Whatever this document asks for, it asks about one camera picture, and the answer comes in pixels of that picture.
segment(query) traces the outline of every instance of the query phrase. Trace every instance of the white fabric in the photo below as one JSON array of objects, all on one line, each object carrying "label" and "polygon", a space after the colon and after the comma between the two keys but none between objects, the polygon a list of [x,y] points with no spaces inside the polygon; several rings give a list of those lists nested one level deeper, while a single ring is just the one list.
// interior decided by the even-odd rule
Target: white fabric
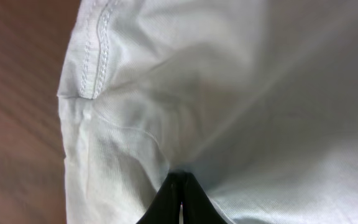
[{"label": "white fabric", "polygon": [[83,0],[58,97],[69,224],[169,169],[228,223],[358,223],[356,0]]}]

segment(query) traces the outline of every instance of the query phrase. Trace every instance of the wooden surface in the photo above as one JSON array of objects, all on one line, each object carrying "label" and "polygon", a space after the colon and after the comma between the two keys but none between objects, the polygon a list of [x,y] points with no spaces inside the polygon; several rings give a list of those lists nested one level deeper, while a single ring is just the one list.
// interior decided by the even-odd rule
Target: wooden surface
[{"label": "wooden surface", "polygon": [[56,92],[80,0],[0,0],[0,223],[65,223]]}]

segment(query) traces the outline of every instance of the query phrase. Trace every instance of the wood grain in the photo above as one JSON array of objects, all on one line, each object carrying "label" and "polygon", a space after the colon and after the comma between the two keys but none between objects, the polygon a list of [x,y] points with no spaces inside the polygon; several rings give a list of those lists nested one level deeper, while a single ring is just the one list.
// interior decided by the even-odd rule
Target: wood grain
[{"label": "wood grain", "polygon": [[56,92],[80,0],[0,0],[0,223],[65,223]]}]

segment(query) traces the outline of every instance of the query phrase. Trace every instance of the white garment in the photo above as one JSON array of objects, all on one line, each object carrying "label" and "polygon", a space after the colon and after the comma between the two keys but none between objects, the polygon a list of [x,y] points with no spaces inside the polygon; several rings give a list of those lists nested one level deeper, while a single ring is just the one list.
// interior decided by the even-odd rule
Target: white garment
[{"label": "white garment", "polygon": [[69,224],[177,168],[228,223],[358,223],[356,0],[83,0],[58,97]]}]

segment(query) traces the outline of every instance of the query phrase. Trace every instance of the brown wooden table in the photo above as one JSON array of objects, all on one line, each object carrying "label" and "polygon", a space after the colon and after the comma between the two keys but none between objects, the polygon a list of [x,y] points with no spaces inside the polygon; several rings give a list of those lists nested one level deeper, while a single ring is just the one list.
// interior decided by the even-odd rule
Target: brown wooden table
[{"label": "brown wooden table", "polygon": [[80,0],[0,0],[0,223],[65,223],[56,91]]}]

